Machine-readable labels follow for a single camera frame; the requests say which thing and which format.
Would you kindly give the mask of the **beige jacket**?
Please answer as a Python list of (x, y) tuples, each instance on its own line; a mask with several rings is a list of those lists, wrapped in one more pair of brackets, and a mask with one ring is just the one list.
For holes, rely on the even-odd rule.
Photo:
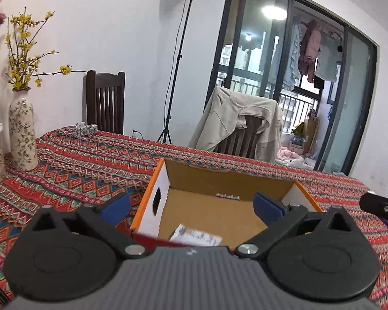
[(265, 97), (215, 87), (188, 146), (212, 152), (236, 129), (247, 128), (247, 117), (260, 120), (256, 133), (255, 158), (274, 162), (281, 147), (283, 130), (279, 104)]

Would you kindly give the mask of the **patterned red tablecloth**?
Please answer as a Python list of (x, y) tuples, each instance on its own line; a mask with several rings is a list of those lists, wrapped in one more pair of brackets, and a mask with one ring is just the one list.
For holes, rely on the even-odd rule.
[(22, 172), (6, 159), (6, 175), (0, 182), (0, 296), (12, 297), (2, 271), (5, 256), (41, 206), (49, 204), (58, 211), (71, 212), (84, 203), (101, 204), (126, 193), (132, 211), (136, 211), (155, 167), (165, 158), (209, 169), (296, 181), (320, 208), (343, 206), (379, 257), (380, 275), (371, 299), (388, 309), (388, 226), (360, 209), (359, 200), (367, 187), (355, 179), (103, 131), (78, 139), (71, 136), (70, 127), (44, 134), (36, 145), (38, 166)]

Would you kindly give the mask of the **pink plush pile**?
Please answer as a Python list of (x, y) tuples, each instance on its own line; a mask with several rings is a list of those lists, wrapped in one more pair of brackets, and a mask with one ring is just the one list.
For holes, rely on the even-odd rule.
[(303, 169), (305, 166), (304, 159), (300, 155), (283, 146), (278, 150), (275, 160), (280, 165), (286, 167)]

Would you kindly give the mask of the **black framed sliding door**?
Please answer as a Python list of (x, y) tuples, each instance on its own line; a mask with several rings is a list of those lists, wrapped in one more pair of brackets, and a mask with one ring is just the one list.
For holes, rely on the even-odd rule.
[(377, 47), (305, 0), (225, 0), (208, 89), (277, 101), (312, 169), (349, 174), (369, 116)]

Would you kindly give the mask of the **hanging pink garment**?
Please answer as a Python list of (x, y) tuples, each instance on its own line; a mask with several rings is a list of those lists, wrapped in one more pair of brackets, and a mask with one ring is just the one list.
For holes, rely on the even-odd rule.
[(308, 77), (309, 83), (315, 81), (315, 61), (320, 50), (322, 32), (317, 20), (312, 19), (306, 25), (299, 56), (299, 71), (302, 76)]

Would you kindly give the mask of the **dark wooden chair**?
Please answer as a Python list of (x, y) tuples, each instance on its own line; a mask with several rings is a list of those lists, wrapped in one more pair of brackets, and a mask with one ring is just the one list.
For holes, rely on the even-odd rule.
[(97, 73), (85, 76), (87, 124), (98, 130), (124, 134), (125, 72)]

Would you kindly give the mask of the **floral ceramic vase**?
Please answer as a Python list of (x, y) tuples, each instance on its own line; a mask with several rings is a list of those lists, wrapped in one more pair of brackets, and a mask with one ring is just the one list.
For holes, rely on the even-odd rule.
[(34, 111), (28, 98), (29, 90), (14, 91), (8, 110), (12, 166), (24, 172), (38, 165)]

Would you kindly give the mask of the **hanging light blue garment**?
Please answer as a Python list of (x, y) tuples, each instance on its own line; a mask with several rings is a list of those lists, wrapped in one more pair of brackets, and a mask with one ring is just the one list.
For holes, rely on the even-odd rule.
[[(299, 71), (299, 56), (300, 56), (300, 45), (302, 40), (302, 31), (300, 23), (296, 22), (292, 27), (291, 45), (288, 53), (288, 60), (286, 70), (282, 82), (282, 88), (285, 90), (293, 90), (300, 80), (301, 73)], [(275, 48), (275, 54), (271, 62), (271, 68), (268, 75), (268, 83), (275, 85), (278, 77), (278, 70), (280, 65), (280, 58), (282, 54), (282, 39), (278, 41), (278, 45)]]

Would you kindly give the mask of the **chair with beige jacket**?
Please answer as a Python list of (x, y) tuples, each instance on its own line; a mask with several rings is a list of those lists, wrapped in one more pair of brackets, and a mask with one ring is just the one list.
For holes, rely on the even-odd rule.
[(263, 120), (246, 116), (245, 128), (235, 128), (234, 132), (221, 141), (214, 149), (215, 153), (254, 159), (256, 144), (261, 134), (257, 133)]

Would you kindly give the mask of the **yellow flower branches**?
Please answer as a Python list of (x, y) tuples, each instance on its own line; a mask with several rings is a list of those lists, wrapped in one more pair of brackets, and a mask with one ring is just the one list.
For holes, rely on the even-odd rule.
[(5, 46), (8, 50), (8, 71), (5, 73), (8, 83), (15, 92), (30, 90), (29, 83), (34, 81), (35, 86), (42, 86), (45, 76), (68, 76), (77, 73), (70, 64), (64, 64), (54, 72), (39, 71), (41, 61), (49, 56), (57, 55), (56, 50), (48, 50), (40, 54), (31, 51), (37, 45), (37, 37), (43, 27), (54, 17), (55, 12), (49, 11), (43, 19), (34, 20), (33, 16), (23, 12), (12, 15), (7, 23)]

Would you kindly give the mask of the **crumpled foil wrapper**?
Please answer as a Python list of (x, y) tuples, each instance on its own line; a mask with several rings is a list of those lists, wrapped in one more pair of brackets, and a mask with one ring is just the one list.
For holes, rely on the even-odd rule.
[(82, 138), (84, 136), (95, 134), (97, 130), (97, 125), (86, 125), (85, 122), (78, 122), (71, 130), (71, 136), (74, 138)]

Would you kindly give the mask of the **white grey snack packet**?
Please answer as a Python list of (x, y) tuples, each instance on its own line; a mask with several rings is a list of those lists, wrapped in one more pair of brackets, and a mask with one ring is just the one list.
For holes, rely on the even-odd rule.
[(222, 242), (220, 236), (195, 230), (180, 224), (169, 238), (170, 242), (187, 246), (213, 247), (219, 246)]

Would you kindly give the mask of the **studio light on stand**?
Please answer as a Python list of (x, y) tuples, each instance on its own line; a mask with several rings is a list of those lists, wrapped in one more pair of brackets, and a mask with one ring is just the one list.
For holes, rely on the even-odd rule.
[(178, 70), (180, 67), (181, 60), (183, 58), (182, 51), (183, 44), (185, 41), (185, 34), (188, 26), (191, 8), (194, 1), (195, 0), (183, 0), (183, 9), (181, 12), (180, 20), (178, 22), (176, 37), (174, 41), (174, 49), (172, 54), (171, 71), (169, 74), (167, 90), (165, 93), (163, 127), (160, 136), (158, 137), (158, 142), (162, 143), (172, 143), (171, 133), (169, 131), (169, 125), (171, 121), (171, 110), (174, 100), (176, 81), (178, 78)]

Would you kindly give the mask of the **orange cardboard box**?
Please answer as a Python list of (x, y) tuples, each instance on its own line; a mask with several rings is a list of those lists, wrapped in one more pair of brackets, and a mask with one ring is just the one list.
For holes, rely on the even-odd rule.
[(222, 238), (234, 249), (268, 227), (255, 213), (255, 194), (285, 206), (321, 208), (296, 181), (195, 167), (161, 159), (131, 224), (132, 235), (167, 241), (179, 225)]

